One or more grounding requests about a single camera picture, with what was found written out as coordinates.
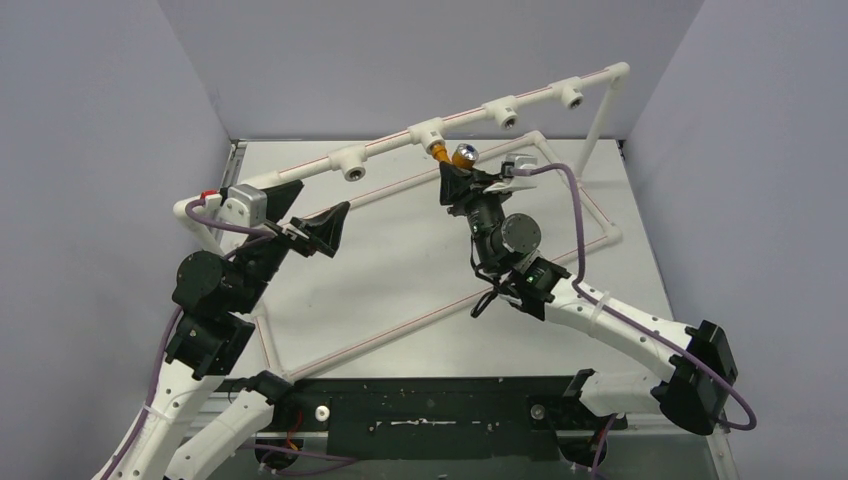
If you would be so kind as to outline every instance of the cable tie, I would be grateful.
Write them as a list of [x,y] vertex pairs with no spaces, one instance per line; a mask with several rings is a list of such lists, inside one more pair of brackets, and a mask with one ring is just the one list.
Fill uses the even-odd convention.
[[141,405],[141,408],[142,408],[142,409],[144,409],[144,410],[147,410],[147,413],[149,413],[149,414],[153,415],[154,417],[159,417],[161,420],[164,420],[164,421],[165,421],[165,423],[167,423],[168,425],[173,425],[173,424],[174,424],[174,420],[173,420],[173,419],[171,419],[171,418],[169,418],[169,417],[166,417],[164,414],[162,414],[162,413],[160,413],[160,412],[158,412],[158,411],[154,410],[154,409],[153,409],[153,407],[150,407],[150,406],[148,406],[148,405],[142,404],[142,405]]
[[595,309],[592,310],[592,314],[589,315],[589,331],[587,333],[592,338],[596,338],[595,328],[598,325],[598,317],[601,316],[601,312],[604,311],[604,307],[606,306],[607,302],[609,302],[609,299],[610,294],[609,290],[607,290],[603,293],[603,295],[601,295],[601,298],[598,300],[598,303],[595,304]]

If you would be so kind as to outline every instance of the black bracket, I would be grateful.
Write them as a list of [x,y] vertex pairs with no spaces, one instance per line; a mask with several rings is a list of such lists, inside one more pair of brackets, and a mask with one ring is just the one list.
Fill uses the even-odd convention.
[[[706,320],[696,329],[687,327],[692,337],[686,351],[706,363],[730,385],[736,382],[736,362],[724,330]],[[669,360],[677,368],[668,383],[651,389],[660,402],[660,411],[678,427],[697,435],[710,435],[720,418],[728,393],[692,362],[679,355]]]
[[216,319],[184,314],[165,350],[165,361],[175,358],[191,367],[192,378],[227,375],[236,364],[255,327],[233,315]]

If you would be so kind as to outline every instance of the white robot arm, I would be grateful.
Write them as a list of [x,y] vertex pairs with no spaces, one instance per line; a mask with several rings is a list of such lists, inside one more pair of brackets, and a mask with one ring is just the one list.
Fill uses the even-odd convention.
[[[290,385],[262,372],[234,407],[177,450],[201,406],[230,373],[253,333],[254,325],[234,313],[253,310],[290,250],[306,257],[316,252],[332,257],[339,247],[348,202],[310,219],[293,218],[295,228],[283,230],[276,225],[302,188],[300,181],[264,191],[239,185],[207,192],[186,206],[189,217],[200,219],[195,208],[236,205],[228,210],[248,218],[242,225],[234,219],[221,226],[254,238],[248,237],[242,247],[224,256],[200,251],[183,260],[172,295],[182,316],[163,352],[155,396],[95,479],[161,480],[171,471],[187,472],[174,478],[205,478],[244,439],[270,422],[272,404]],[[269,230],[255,228],[263,224]],[[181,455],[178,461],[172,460],[175,451]]]
[[[192,378],[193,370],[178,361],[163,362],[159,383],[152,404],[145,406],[143,426],[126,453],[115,463],[110,461],[95,476],[100,478],[161,479],[179,447],[194,417],[209,395],[221,385],[223,376],[207,375]],[[112,457],[117,459],[121,449],[132,436],[130,429]]]

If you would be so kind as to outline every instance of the cable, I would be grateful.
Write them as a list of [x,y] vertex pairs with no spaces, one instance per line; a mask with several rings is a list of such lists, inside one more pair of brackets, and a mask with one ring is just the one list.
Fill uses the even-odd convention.
[[177,318],[179,318],[180,313],[182,313],[182,307],[177,307],[174,309],[174,313],[171,314],[171,318],[168,319],[168,324],[165,326],[165,333],[162,334],[162,338],[159,340],[159,349],[156,351],[156,360],[153,363],[153,373],[150,375],[150,383],[147,385],[147,396],[144,398],[144,407],[140,412],[138,412],[138,418],[135,420],[135,424],[133,425],[132,430],[130,430],[130,434],[127,435],[127,440],[121,445],[121,449],[118,450],[118,453],[112,457],[112,461],[109,463],[109,467],[100,477],[100,480],[106,480],[109,476],[112,475],[112,472],[118,468],[118,465],[121,463],[121,460],[124,459],[124,456],[129,451],[135,439],[138,437],[139,432],[141,432],[141,428],[144,426],[145,420],[147,420],[147,415],[149,414],[148,408],[153,403],[153,398],[156,396],[156,385],[159,383],[159,372],[162,369],[162,360],[165,358],[165,348],[168,346],[168,339],[171,337],[171,332],[174,330],[174,325],[177,324]]
[[188,216],[188,218],[194,220],[195,222],[201,225],[206,225],[207,227],[217,228],[218,230],[224,230],[227,232],[246,233],[248,235],[258,235],[261,237],[273,237],[276,235],[270,230],[239,227],[238,225],[231,225],[229,223],[219,222],[211,218],[206,218],[203,215],[200,215],[199,213],[194,211],[195,208],[202,207],[204,205],[206,205],[206,199],[204,198],[198,198],[188,202],[188,204],[186,205],[186,215]]
[[[583,236],[583,211],[582,211],[581,206],[580,206],[580,190],[578,188],[577,178],[574,176],[574,172],[572,172],[571,168],[564,163],[552,163],[550,165],[545,165],[544,167],[540,167],[540,168],[537,168],[537,169],[534,169],[534,170],[523,170],[523,169],[515,168],[515,169],[512,170],[512,173],[513,173],[513,175],[519,176],[519,177],[529,177],[529,176],[533,176],[533,175],[538,175],[540,173],[549,172],[551,170],[562,170],[563,172],[565,172],[565,175],[568,177],[569,189],[571,190],[571,202],[574,205],[574,224],[575,224],[575,230],[576,230],[576,234],[577,234],[577,265],[578,265],[578,267],[577,267],[577,275],[574,277],[574,280],[571,282],[571,285],[574,288],[574,290],[578,294],[580,294],[583,298],[585,298],[589,303],[591,303],[592,305],[597,305],[598,300],[589,296],[580,287],[580,282],[583,281],[583,277],[586,274],[586,245],[585,245],[585,238]],[[692,364],[695,365],[695,367],[697,367],[699,370],[704,372],[708,377],[710,377],[710,379],[712,379],[724,391],[726,391],[731,397],[733,397],[733,399],[736,400],[739,403],[739,405],[742,407],[742,409],[745,410],[745,414],[748,415],[748,423],[747,424],[733,423],[733,422],[729,422],[727,420],[722,420],[722,419],[718,419],[716,421],[716,423],[718,423],[719,425],[728,427],[728,428],[736,429],[736,430],[753,430],[754,428],[756,428],[756,426],[757,426],[757,415],[754,413],[754,409],[751,408],[751,405],[749,405],[748,402],[745,401],[744,398],[742,398],[742,395],[739,392],[737,392],[736,389],[733,388],[733,386],[730,383],[727,382],[727,380],[725,380],[721,375],[716,373],[712,368],[709,367],[709,365],[707,365],[706,363],[701,361],[701,359],[699,359],[698,357],[687,352],[685,349],[681,348],[680,346],[678,346],[675,343],[671,342],[670,340],[666,339],[662,335],[660,335],[658,333],[654,333],[654,331],[649,329],[649,328],[643,327],[642,325],[640,325],[638,322],[636,322],[632,318],[628,317],[627,315],[624,315],[623,313],[619,312],[618,310],[613,309],[609,305],[604,305],[603,310],[605,312],[607,312],[608,314],[612,315],[613,317],[615,317],[615,318],[621,320],[622,322],[626,323],[627,325],[630,325],[631,327],[635,328],[636,330],[638,330],[639,332],[641,332],[645,336],[650,337],[650,338],[660,342],[661,344],[665,345],[666,347],[670,348],[671,350],[673,350],[675,353],[682,356],[686,360],[692,362]]]
[[261,463],[264,463],[265,459],[267,459],[270,456],[270,454],[274,453],[274,452],[276,452],[276,453],[286,453],[288,455],[297,455],[297,456],[301,456],[301,457],[318,458],[318,459],[321,459],[321,460],[328,460],[328,461],[332,461],[332,462],[339,462],[336,465],[332,465],[332,466],[329,466],[327,468],[321,468],[321,469],[317,469],[317,470],[303,470],[303,471],[299,471],[299,472],[288,472],[286,470],[279,470],[279,471],[276,471],[276,472],[272,471],[272,473],[275,473],[277,475],[282,475],[282,476],[285,476],[285,477],[309,477],[309,476],[312,476],[312,475],[320,475],[322,473],[327,473],[327,472],[331,472],[333,470],[338,470],[339,468],[347,467],[348,465],[353,465],[357,461],[353,457],[339,457],[339,456],[336,456],[336,455],[327,455],[325,453],[305,452],[303,450],[292,450],[290,448],[275,447],[274,445],[261,445],[261,444],[258,444],[258,443],[245,443],[244,445],[239,447],[239,450],[267,450],[268,453],[266,453],[262,457],[262,460],[260,461]]
[[592,459],[592,474],[589,478],[595,480],[595,477],[598,473],[598,464],[601,463],[601,453],[604,451],[604,444],[607,443],[607,435],[609,435],[610,429],[612,429],[612,424],[615,422],[615,414],[610,415],[610,419],[607,421],[607,424],[604,426],[604,429],[601,430],[601,436],[598,438],[598,450],[595,451],[595,458]]
[[494,299],[498,298],[501,284],[497,280],[487,275],[483,275],[481,271],[483,265],[474,262],[474,237],[471,237],[471,259],[469,261],[471,263],[471,269],[474,271],[474,276],[492,285],[492,289],[483,294],[483,296],[477,300],[477,303],[474,304],[474,307],[471,308],[471,318],[477,318],[483,314],[483,311],[486,310],[486,307],[488,307]]
[[291,436],[297,432],[297,429],[300,428],[300,425],[303,424],[303,410],[298,410],[297,412],[297,422],[295,422],[294,427],[292,427],[288,433],[286,433],[286,444],[292,450],[300,450],[297,448],[297,445],[291,443]]
[[[192,205],[192,203],[196,203],[198,201],[203,202],[202,199],[195,200],[193,202],[189,202],[189,206],[186,207],[186,213],[189,214],[189,216],[197,215],[193,211],[191,213],[189,213],[189,211],[200,205],[200,204]],[[242,248],[247,248],[247,247],[256,245],[258,243],[262,243],[262,242],[266,242],[266,241],[270,240],[272,237],[267,236],[266,233],[270,233],[272,236],[274,235],[274,233],[271,232],[271,231],[268,231],[268,232],[266,232],[265,230],[258,230],[258,231],[262,232],[262,237],[260,237],[258,239],[250,240],[248,242],[245,242],[240,247],[233,249],[232,251],[228,252],[226,255],[224,255],[223,258],[225,258],[225,259],[232,258]],[[147,416],[150,413],[148,411],[148,409],[153,404],[153,398],[156,396],[156,385],[159,383],[159,373],[162,370],[162,361],[165,358],[165,348],[167,348],[167,346],[168,346],[168,340],[171,338],[171,332],[174,331],[174,326],[177,324],[177,319],[180,317],[180,313],[182,313],[182,311],[183,311],[182,307],[175,308],[174,313],[171,314],[171,318],[168,319],[168,323],[165,326],[165,332],[162,334],[162,338],[159,340],[158,349],[156,350],[156,359],[153,362],[153,372],[150,375],[150,382],[147,384],[147,396],[144,398],[143,408],[138,413],[138,417],[136,418],[135,423],[133,424],[133,427],[130,430],[129,435],[127,435],[126,441],[124,441],[123,445],[121,445],[121,448],[118,450],[118,453],[116,453],[112,457],[112,460],[109,462],[109,467],[106,468],[106,470],[103,472],[103,475],[100,476],[100,480],[107,480],[109,478],[109,476],[111,476],[112,473],[115,471],[115,469],[118,468],[118,465],[124,459],[127,452],[129,451],[130,447],[135,442],[136,438],[138,438],[138,434],[141,432],[141,429],[144,426],[144,422],[147,420]]]

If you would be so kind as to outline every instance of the pvc pipe frame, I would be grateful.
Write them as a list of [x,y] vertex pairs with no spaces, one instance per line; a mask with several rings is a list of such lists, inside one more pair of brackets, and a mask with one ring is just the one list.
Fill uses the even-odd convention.
[[[579,179],[583,174],[583,168],[589,161],[589,156],[592,154],[592,150],[594,150],[595,148],[595,144],[598,141],[601,130],[603,129],[604,124],[606,123],[606,118],[610,109],[610,105],[615,99],[618,91],[621,89],[621,84],[623,83],[624,79],[627,78],[629,74],[630,65],[624,62],[619,62],[610,65],[604,68],[603,70],[598,70],[597,72],[583,75],[581,77],[571,77],[565,80],[560,80],[558,82],[551,83],[547,87],[523,93],[521,95],[515,95],[511,98],[504,97],[504,99],[509,98],[509,101],[511,102],[511,108],[517,109],[518,107],[524,107],[544,100],[564,99],[564,91],[571,90],[582,92],[583,89],[585,89],[586,87],[602,85],[605,83],[608,84],[606,93],[604,94],[604,98],[601,101],[601,105],[598,107],[598,112],[595,114],[595,119],[592,121],[592,126],[589,128],[589,134],[586,136],[586,141],[583,143],[583,148],[580,152],[580,155],[574,162],[574,173]],[[487,109],[484,106],[481,106],[472,110],[466,110],[461,113],[456,113],[448,117],[434,118],[428,122],[441,125],[441,128],[439,129],[440,131],[437,131],[435,133],[437,133],[439,136],[442,136],[447,131],[455,130],[459,127],[480,120],[487,120],[493,118],[495,118],[494,111]],[[364,162],[369,157],[372,157],[374,155],[386,153],[396,148],[404,147],[406,145],[415,143],[413,137],[414,136],[410,132],[410,129],[407,129],[374,140],[371,143],[367,143],[364,145],[365,156],[362,160]],[[296,167],[257,175],[241,183],[247,183],[256,188],[264,189],[283,185],[285,183],[292,182],[295,180],[303,180],[313,175],[324,173],[330,170],[333,170],[333,162],[330,160],[330,157],[328,155],[312,160],[311,162],[306,162]],[[218,245],[218,242],[215,237],[212,235],[212,232],[210,232],[208,228],[202,225],[195,224],[191,221],[191,219],[188,219],[185,215],[186,204],[197,198],[199,198],[199,196],[195,196],[177,202],[174,205],[174,215],[177,217],[180,223],[183,224],[183,226],[185,226],[187,229],[189,229],[189,231],[192,232],[192,234],[197,238],[197,240],[200,242],[200,245],[205,250],[221,254],[221,248]]]
[[[492,158],[505,155],[506,153],[509,153],[513,150],[529,146],[535,146],[549,163],[560,163],[562,161],[553,151],[550,144],[548,144],[545,136],[538,131],[533,131],[522,137],[516,138],[509,142],[498,145],[494,148],[480,152],[480,160],[478,160],[477,163],[485,162]],[[373,192],[369,192],[367,194],[352,198],[350,200],[351,208],[355,209],[363,207],[370,203],[386,198],[390,195],[394,195],[396,193],[403,192],[404,190],[408,190],[418,185],[422,185],[429,181],[436,180],[437,178],[439,178],[438,168],[428,170],[426,172],[420,173],[400,182],[387,185],[378,190],[374,190]],[[607,216],[600,210],[600,208],[598,208],[592,198],[589,197],[585,190],[583,190],[582,186],[580,188],[580,203],[582,207],[589,212],[592,218],[594,218],[601,225],[601,228],[603,230],[603,235],[601,237],[586,244],[587,253],[596,251],[608,245],[615,244],[621,240],[621,229],[618,228],[607,218]],[[552,261],[561,265],[566,264],[577,258],[576,253],[576,250],[572,250],[554,258]],[[328,370],[336,368],[339,365],[345,364],[361,355],[379,349],[399,338],[405,337],[406,335],[409,335],[425,327],[433,325],[439,320],[442,320],[454,313],[457,313],[464,309],[468,309],[477,301],[477,298],[486,291],[487,290],[481,290],[465,298],[461,298],[449,305],[434,310],[426,315],[404,322],[400,325],[378,333],[372,336],[371,338],[368,338],[354,345],[326,355],[318,360],[310,362],[309,364],[299,367],[292,372],[285,371],[279,361],[279,357],[277,356],[277,352],[274,347],[274,338],[271,333],[270,324],[268,322],[267,309],[263,303],[263,300],[261,299],[260,303],[257,305],[256,309],[253,312],[253,321],[257,326],[260,341],[262,342],[262,347],[265,350],[266,364],[273,373],[280,375],[286,381],[293,383],[297,380],[319,375]]]

